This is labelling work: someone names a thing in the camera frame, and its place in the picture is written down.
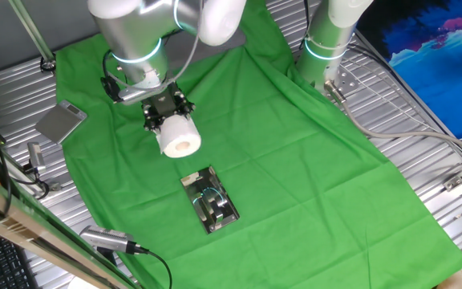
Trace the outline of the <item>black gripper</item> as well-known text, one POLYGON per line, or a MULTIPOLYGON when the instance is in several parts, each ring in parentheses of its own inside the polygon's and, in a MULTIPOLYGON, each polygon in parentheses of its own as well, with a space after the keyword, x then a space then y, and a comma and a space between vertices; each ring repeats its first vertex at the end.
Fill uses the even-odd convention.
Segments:
POLYGON ((142 105, 144 130, 154 133, 160 132, 162 117, 167 118, 175 114, 188 117, 196 108, 183 92, 164 92, 150 98, 149 104, 142 105))

